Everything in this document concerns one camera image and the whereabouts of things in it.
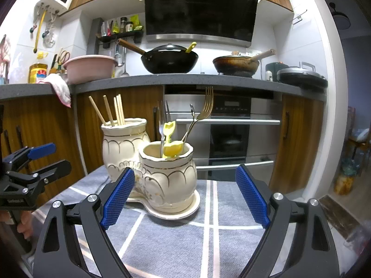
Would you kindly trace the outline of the person's left hand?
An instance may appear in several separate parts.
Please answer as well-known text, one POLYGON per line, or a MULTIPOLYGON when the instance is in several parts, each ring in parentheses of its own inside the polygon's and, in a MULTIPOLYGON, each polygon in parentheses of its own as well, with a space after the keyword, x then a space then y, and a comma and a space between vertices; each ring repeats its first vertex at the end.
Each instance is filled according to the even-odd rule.
MULTIPOLYGON (((10 224, 12 219, 9 212, 5 210, 1 210, 0 212, 1 222, 6 224, 10 224)), ((33 234, 33 226, 32 226, 32 213, 30 211, 22 211, 21 218, 17 226, 17 232, 23 234, 24 238, 27 240, 33 234)))

